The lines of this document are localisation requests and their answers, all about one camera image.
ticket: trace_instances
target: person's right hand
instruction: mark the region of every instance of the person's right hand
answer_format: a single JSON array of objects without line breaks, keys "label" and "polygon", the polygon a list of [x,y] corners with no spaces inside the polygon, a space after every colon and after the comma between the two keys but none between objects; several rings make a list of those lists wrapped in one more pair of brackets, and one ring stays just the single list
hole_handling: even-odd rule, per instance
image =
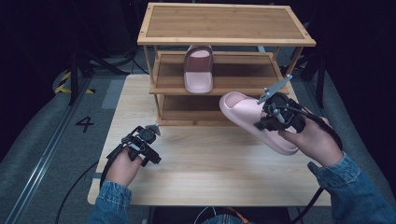
[{"label": "person's right hand", "polygon": [[324,167],[339,162],[344,155],[332,137],[312,119],[308,119],[304,115],[301,116],[305,121],[302,132],[279,131],[278,134],[297,146],[307,157],[319,162]]},{"label": "person's right hand", "polygon": [[131,149],[128,147],[122,149],[122,152],[113,161],[106,175],[106,180],[123,185],[125,188],[128,188],[134,180],[142,164],[140,156],[137,156],[134,161],[129,159],[129,150]]}]

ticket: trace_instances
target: pink slide sandal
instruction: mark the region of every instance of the pink slide sandal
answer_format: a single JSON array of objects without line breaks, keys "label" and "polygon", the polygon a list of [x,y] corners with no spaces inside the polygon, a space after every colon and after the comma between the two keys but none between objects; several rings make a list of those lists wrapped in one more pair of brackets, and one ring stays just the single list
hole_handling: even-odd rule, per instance
[{"label": "pink slide sandal", "polygon": [[192,93],[212,91],[213,51],[210,46],[190,46],[184,57],[184,85]]},{"label": "pink slide sandal", "polygon": [[263,104],[257,105],[257,99],[237,91],[223,95],[219,102],[221,112],[232,122],[254,134],[275,152],[282,155],[293,155],[298,151],[297,146],[279,136],[277,132],[260,131],[254,126],[255,122],[265,116],[265,113],[262,112]]}]

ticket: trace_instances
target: person's left hand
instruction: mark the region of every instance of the person's left hand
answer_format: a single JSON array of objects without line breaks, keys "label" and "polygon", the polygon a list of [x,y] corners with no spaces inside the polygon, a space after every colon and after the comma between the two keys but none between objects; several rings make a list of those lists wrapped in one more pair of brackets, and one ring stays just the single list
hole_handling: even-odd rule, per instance
[{"label": "person's left hand", "polygon": [[128,150],[130,150],[128,147],[122,149],[121,153],[113,161],[113,164],[111,164],[106,175],[107,181],[123,185],[125,188],[128,188],[134,180],[142,163],[140,156],[137,156],[134,161],[131,161],[128,156]]}]

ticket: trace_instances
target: shoe rack shelf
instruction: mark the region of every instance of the shoe rack shelf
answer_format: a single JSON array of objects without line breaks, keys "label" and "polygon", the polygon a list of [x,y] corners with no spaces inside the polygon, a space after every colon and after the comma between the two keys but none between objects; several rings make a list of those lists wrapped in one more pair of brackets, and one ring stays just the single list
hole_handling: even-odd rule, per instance
[{"label": "shoe rack shelf", "polygon": [[[258,98],[282,75],[276,63],[280,47],[297,47],[292,70],[303,47],[315,41],[290,7],[148,3],[137,40],[144,47],[160,125],[233,125],[220,111],[219,99],[230,91]],[[158,50],[159,45],[275,46],[274,52],[214,51],[213,89],[194,94],[184,87],[186,51]],[[151,65],[148,46],[154,46]],[[288,94],[288,86],[282,92]]]}]

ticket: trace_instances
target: denim sleeve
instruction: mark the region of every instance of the denim sleeve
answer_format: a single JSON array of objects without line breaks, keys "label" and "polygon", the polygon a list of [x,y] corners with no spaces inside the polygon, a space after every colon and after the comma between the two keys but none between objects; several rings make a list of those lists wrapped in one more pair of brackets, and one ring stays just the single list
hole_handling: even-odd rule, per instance
[{"label": "denim sleeve", "polygon": [[396,223],[395,211],[347,154],[333,166],[308,168],[331,195],[334,223]]},{"label": "denim sleeve", "polygon": [[131,196],[131,191],[124,186],[105,181],[87,223],[128,223],[126,209]]}]

